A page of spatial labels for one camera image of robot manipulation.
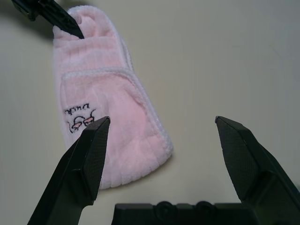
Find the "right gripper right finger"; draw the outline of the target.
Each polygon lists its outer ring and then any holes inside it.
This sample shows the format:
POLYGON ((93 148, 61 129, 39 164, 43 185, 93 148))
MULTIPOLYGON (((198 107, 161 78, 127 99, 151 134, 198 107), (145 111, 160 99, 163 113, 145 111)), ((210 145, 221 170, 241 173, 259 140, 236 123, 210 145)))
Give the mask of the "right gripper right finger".
POLYGON ((221 142, 225 166, 242 201, 250 201, 259 183, 267 174, 275 176, 295 204, 300 203, 300 192, 283 170, 279 162, 242 124, 217 116, 215 123, 221 142))

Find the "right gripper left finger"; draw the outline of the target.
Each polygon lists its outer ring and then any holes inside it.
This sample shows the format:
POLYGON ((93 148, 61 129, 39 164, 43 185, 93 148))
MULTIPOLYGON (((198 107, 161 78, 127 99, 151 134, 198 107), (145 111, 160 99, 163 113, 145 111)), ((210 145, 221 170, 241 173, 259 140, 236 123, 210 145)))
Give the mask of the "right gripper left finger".
POLYGON ((88 125, 60 159, 31 218, 30 225, 76 225, 93 205, 105 164, 110 118, 88 125))

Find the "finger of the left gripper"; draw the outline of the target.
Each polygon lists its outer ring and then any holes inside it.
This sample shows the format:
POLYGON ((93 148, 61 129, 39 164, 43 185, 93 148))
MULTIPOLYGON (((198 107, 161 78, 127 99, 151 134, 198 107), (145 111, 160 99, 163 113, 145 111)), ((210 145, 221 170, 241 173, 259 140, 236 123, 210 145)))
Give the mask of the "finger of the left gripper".
POLYGON ((53 0, 13 0, 12 3, 20 13, 32 22, 40 15, 62 31, 80 39, 84 38, 76 20, 53 0))

